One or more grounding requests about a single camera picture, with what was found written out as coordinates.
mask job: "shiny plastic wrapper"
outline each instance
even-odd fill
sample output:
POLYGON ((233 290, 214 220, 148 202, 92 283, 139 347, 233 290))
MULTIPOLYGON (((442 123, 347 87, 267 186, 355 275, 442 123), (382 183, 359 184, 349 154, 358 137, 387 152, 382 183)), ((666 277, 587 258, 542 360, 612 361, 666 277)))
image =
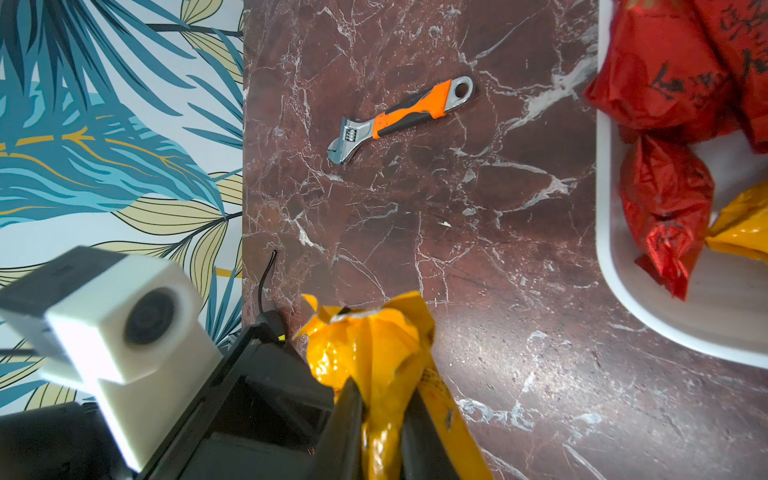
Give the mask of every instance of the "shiny plastic wrapper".
POLYGON ((367 480, 399 480, 402 423, 416 389, 458 476, 492 480, 432 360, 435 321, 419 292, 397 296, 378 310, 346 313, 319 305, 314 296, 304 299, 315 315, 297 335, 309 338, 306 360, 313 376, 333 388, 337 399, 351 376, 366 404, 361 457, 367 480))
POLYGON ((722 209, 707 245, 768 262, 768 182, 743 192, 722 209))
POLYGON ((621 202, 643 256, 636 263, 685 300, 704 245, 714 181, 688 147, 644 135, 621 166, 621 202))
POLYGON ((611 45, 585 97, 636 131, 666 129, 676 141, 703 141, 733 131, 729 71, 709 46, 686 0, 622 0, 611 45))
POLYGON ((747 136, 759 151, 768 148, 768 2, 693 0, 707 35, 741 90, 747 136))

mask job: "orange wrench handle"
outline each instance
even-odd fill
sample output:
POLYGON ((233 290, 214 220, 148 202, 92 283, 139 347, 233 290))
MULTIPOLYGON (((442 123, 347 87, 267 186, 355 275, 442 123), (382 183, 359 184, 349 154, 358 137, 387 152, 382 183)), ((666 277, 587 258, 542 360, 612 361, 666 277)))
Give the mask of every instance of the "orange wrench handle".
POLYGON ((445 101, 448 100, 450 88, 451 81, 444 81, 428 91, 411 95, 384 113, 376 115, 373 119, 373 138, 378 139, 403 128, 444 116, 445 101))

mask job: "black rubber grip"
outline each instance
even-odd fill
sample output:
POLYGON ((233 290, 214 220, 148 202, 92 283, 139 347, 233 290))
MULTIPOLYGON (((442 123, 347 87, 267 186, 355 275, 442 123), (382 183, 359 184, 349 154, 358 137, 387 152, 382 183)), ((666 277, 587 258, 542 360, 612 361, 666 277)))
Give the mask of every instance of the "black rubber grip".
POLYGON ((397 123, 391 124, 388 127, 384 127, 381 130, 379 130, 379 136, 383 137, 384 135, 393 134, 398 130, 402 130, 403 128, 408 128, 413 125, 417 124, 423 124, 427 120, 431 120, 432 116, 429 114, 429 112, 426 111, 412 111, 411 113, 407 114, 405 117, 401 118, 400 121, 397 123))
POLYGON ((395 110, 400 110, 401 108, 411 108, 413 105, 416 105, 419 103, 419 100, 424 98, 432 89, 420 91, 419 93, 415 93, 412 95, 409 95, 405 100, 401 101, 394 107, 387 108, 384 113, 391 114, 395 110))

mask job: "wrench hanging hole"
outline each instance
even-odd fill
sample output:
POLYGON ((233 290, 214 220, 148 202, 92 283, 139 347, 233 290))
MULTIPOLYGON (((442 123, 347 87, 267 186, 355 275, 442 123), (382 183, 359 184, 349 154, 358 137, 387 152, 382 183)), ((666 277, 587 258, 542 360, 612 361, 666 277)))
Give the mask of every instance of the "wrench hanging hole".
POLYGON ((456 88, 453 89, 453 94, 456 95, 458 99, 464 98, 465 95, 469 92, 469 85, 467 85, 465 82, 462 82, 458 85, 456 85, 456 88))

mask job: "camera lens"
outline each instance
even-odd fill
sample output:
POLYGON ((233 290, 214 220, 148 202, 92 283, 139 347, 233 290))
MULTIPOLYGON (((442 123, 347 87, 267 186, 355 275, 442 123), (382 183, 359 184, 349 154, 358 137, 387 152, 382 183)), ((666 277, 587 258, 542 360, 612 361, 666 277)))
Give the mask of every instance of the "camera lens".
POLYGON ((174 319, 174 298, 165 290, 152 290, 134 305, 125 325, 125 341, 149 345, 163 336, 174 319))

